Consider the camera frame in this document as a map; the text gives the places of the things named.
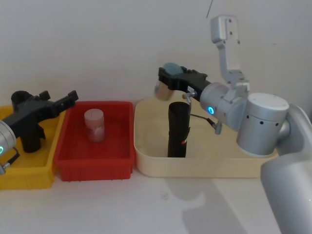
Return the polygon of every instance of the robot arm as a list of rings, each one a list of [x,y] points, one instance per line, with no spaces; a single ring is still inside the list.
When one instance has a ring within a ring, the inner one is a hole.
[[[237,19],[211,20],[212,42],[219,50],[220,69],[228,85],[196,80],[206,75],[182,68],[171,76],[159,70],[156,96],[169,99],[172,90],[192,93],[201,107],[238,132],[236,142],[247,154],[279,156],[261,168],[261,181],[283,234],[312,233],[312,125],[305,112],[271,94],[249,94],[239,65]]]
[[[56,118],[61,112],[75,105],[78,100],[76,91],[56,101],[48,101],[47,91],[39,96],[31,96],[22,102],[18,110],[3,120],[0,120],[0,156],[15,147],[16,138],[37,127],[37,124],[49,118]],[[0,175],[10,166],[17,157],[12,158],[5,165],[0,165]]]

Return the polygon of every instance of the blue led light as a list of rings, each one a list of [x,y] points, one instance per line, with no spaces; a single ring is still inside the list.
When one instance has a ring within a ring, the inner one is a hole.
[[[207,111],[210,115],[213,115],[215,113],[215,110],[211,106],[207,107]]]

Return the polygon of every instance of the white table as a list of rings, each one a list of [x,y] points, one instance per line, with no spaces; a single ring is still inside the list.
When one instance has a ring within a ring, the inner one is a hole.
[[[258,179],[62,182],[0,191],[1,234],[280,234]]]

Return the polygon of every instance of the plastic bin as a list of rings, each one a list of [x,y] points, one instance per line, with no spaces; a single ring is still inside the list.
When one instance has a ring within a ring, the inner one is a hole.
[[[90,142],[84,124],[89,109],[104,112],[105,137]],[[122,101],[85,101],[67,111],[55,153],[63,181],[129,179],[135,160],[133,105]]]
[[[183,101],[182,92],[176,91],[170,101],[150,98],[136,105],[136,165],[142,173],[154,177],[257,178],[261,165],[276,154],[268,158],[246,155],[236,144],[235,131],[223,125],[221,134],[215,135],[207,121],[191,117],[186,157],[167,157],[168,107],[173,101]],[[192,101],[192,113],[208,117],[196,100]]]
[[[13,112],[11,106],[0,107],[0,119]],[[22,149],[18,138],[16,148],[20,157],[10,166],[4,175],[0,175],[0,189],[45,189],[54,181],[53,157],[65,113],[58,118],[48,119],[40,123],[44,128],[46,140],[41,141],[40,150],[28,154]],[[0,163],[6,162],[15,154],[9,151],[0,157]]]

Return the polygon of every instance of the black tube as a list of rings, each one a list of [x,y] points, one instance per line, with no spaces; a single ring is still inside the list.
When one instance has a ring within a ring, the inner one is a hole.
[[[19,105],[25,101],[31,100],[34,96],[26,91],[16,91],[11,96],[14,112],[18,111]],[[34,129],[20,136],[23,150],[26,153],[33,153],[41,148],[40,139],[45,139],[43,128],[37,125]]]
[[[180,101],[171,103],[169,105],[168,119],[168,157],[185,157],[186,138],[190,132],[190,106]]]

